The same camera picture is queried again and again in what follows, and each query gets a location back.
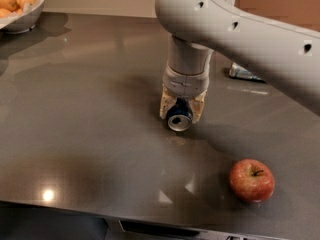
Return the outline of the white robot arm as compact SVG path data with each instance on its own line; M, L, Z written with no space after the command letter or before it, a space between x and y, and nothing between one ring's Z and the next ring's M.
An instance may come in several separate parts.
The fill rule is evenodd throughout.
M160 117L190 125L202 114L216 51L320 114L320 33L246 13L234 0L155 0L170 33Z

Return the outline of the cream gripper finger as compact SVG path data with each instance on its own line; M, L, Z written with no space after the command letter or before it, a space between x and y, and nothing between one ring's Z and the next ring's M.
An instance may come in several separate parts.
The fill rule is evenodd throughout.
M206 91L202 92L200 95L192 98L189 101L189 106L192 111L192 123L196 124L202 115L204 105L205 105Z
M177 97L173 95L165 86L162 86L159 116L165 119L168 111L176 104Z

